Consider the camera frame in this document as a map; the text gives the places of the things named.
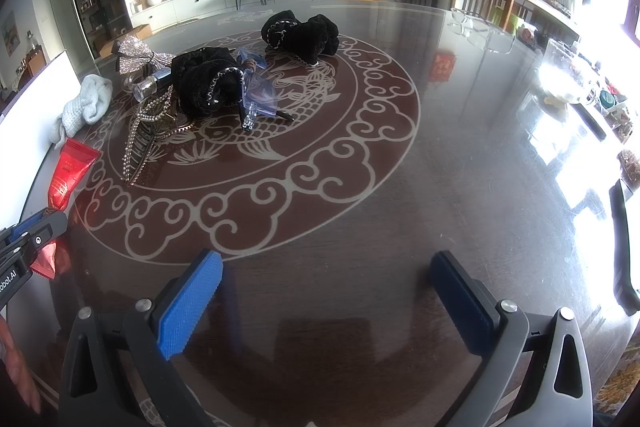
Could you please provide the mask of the person's left hand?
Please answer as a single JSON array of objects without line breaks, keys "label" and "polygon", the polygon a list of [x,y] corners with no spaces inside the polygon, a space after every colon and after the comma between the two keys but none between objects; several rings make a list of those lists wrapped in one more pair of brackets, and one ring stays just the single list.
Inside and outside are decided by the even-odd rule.
[{"label": "person's left hand", "polygon": [[6,319],[1,317],[0,322],[1,343],[4,351],[6,351],[3,359],[6,371],[15,389],[21,396],[22,401],[27,405],[29,410],[39,415],[41,413],[41,400],[37,386],[32,379],[32,373],[30,373],[28,369],[22,351],[18,349],[14,343]]}]

